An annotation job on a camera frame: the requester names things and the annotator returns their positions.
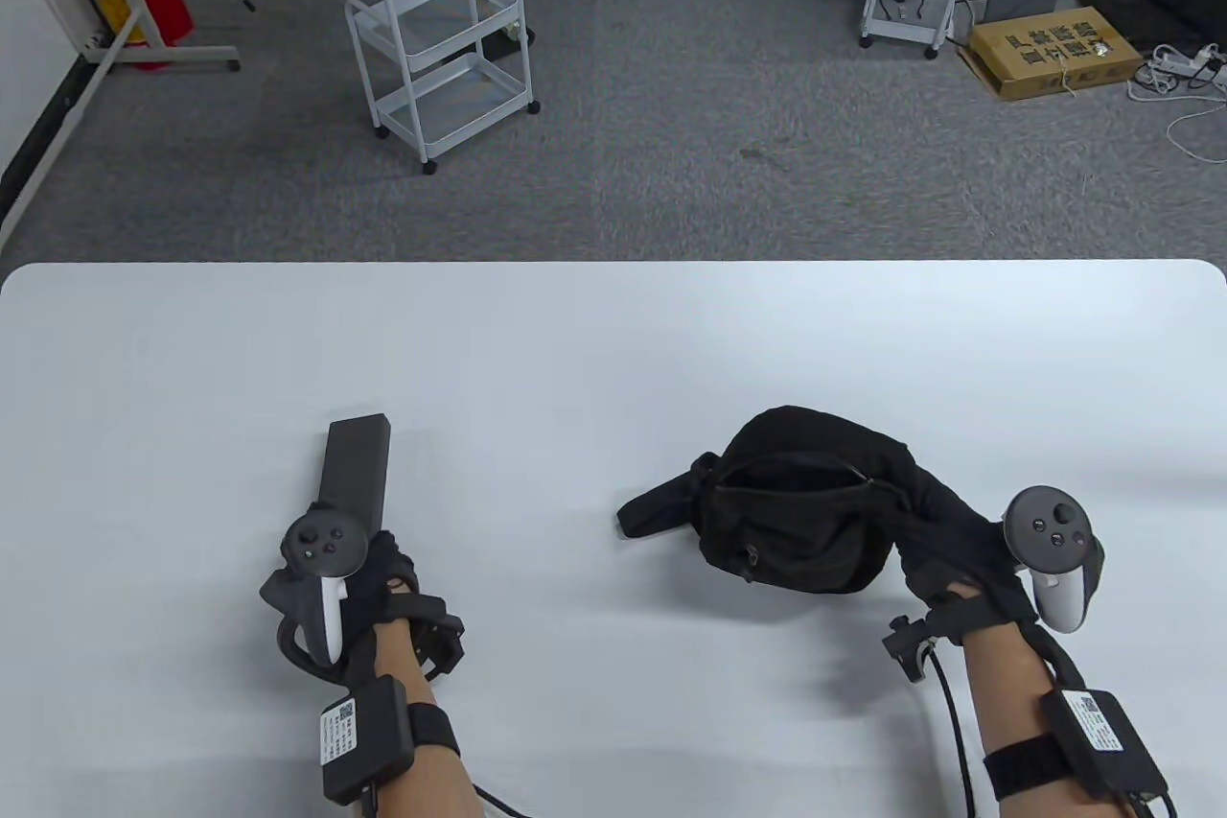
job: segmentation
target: gray carpet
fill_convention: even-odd
[[[422,177],[344,0],[189,0],[242,72],[120,72],[0,260],[1207,258],[1227,166],[1121,86],[999,103],[863,0],[526,0],[544,112]],[[1227,115],[1182,139],[1227,156]]]

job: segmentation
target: black rectangular object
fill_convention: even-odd
[[[352,717],[339,716],[348,705]],[[337,741],[336,730],[346,722],[353,730],[352,747],[337,754],[348,747],[344,740]],[[325,725],[331,727],[331,735],[326,735]],[[378,789],[409,770],[413,765],[413,736],[405,686],[384,675],[325,709],[320,714],[320,763],[324,796],[339,806],[356,801],[364,787]]]
[[[362,521],[372,537],[383,529],[390,444],[391,426],[385,415],[341,419],[328,427],[319,499]]]
[[[1136,793],[1148,801],[1167,792],[1167,780],[1110,693],[1056,689],[1039,699],[1039,708],[1092,798]]]

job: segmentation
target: power strip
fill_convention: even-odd
[[[1218,72],[1214,72],[1211,69],[1215,63],[1217,63]],[[1196,77],[1200,81],[1206,81],[1209,74],[1214,72],[1212,81],[1206,81],[1206,86],[1214,82],[1227,93],[1227,55],[1218,50],[1218,45],[1205,45],[1193,59],[1188,59],[1173,47],[1161,45],[1155,48],[1147,64],[1151,69],[1171,72],[1174,77]]]

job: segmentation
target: cardboard box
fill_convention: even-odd
[[[977,25],[958,52],[999,99],[1088,90],[1134,76],[1142,59],[1091,6]]]

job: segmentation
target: white wall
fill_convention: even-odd
[[[60,20],[77,39],[97,32],[85,0],[0,0],[0,173],[77,56]]]

